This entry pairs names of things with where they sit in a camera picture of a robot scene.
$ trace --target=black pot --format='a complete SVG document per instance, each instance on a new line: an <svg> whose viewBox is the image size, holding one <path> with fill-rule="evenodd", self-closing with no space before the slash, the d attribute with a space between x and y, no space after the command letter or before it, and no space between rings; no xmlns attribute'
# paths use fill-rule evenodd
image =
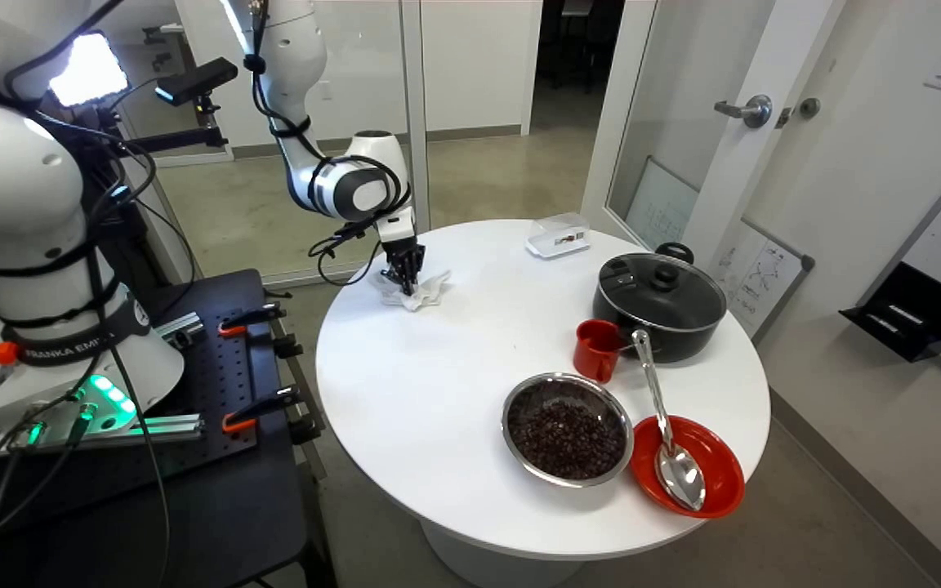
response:
<svg viewBox="0 0 941 588"><path fill-rule="evenodd" d="M627 344L631 332L647 328L657 363L694 356L728 309L717 283L692 265L694 257L680 243L664 243L655 253L606 261L598 273L594 317L619 325Z"/></svg>

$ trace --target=metal spoon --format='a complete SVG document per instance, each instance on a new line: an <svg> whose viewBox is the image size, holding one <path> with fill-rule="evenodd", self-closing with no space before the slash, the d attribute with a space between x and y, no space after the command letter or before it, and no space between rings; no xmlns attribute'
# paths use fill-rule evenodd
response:
<svg viewBox="0 0 941 588"><path fill-rule="evenodd" d="M663 490L686 509L701 510L702 500L706 498L707 488L702 483L702 470L695 459L677 443L673 443L673 430L663 406L663 394L660 392L660 379L653 361L653 344L649 332L643 328L631 335L634 347L638 350L641 367L649 377L649 390L653 392L653 404L656 405L656 422L663 435L663 446L656 451L656 477L663 483Z"/></svg>

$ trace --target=red plate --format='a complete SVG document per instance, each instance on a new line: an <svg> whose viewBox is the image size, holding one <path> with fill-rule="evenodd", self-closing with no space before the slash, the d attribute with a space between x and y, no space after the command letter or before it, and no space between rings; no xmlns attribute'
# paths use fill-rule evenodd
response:
<svg viewBox="0 0 941 588"><path fill-rule="evenodd" d="M743 502L743 494L747 490L743 469L735 453L721 438L696 421L670 416L670 425L673 427L675 443L691 453L702 470L702 479L707 485L707 497L702 502L702 509L696 513L677 505L656 477L656 451L660 450L663 438L654 416L645 418L634 428L631 471L642 490L660 505L686 517L716 519L731 513L739 506L739 502Z"/></svg>

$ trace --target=door handle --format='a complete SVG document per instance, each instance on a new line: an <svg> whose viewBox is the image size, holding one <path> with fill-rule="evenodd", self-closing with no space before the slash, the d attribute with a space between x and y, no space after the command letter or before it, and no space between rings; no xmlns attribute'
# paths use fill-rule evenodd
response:
<svg viewBox="0 0 941 588"><path fill-rule="evenodd" d="M747 127L757 129L763 127L769 118L772 118L772 98L765 94L758 94L747 100L747 105L730 105L728 101L722 100L714 104L714 110L724 116L742 118Z"/></svg>

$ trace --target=red mug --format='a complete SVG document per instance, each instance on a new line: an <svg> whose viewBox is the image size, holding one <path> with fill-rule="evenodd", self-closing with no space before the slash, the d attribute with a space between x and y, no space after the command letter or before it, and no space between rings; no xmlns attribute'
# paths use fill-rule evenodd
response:
<svg viewBox="0 0 941 588"><path fill-rule="evenodd" d="M576 327L576 351L572 365L583 376L604 384L612 380L619 353L627 343L619 327L606 320L585 320Z"/></svg>

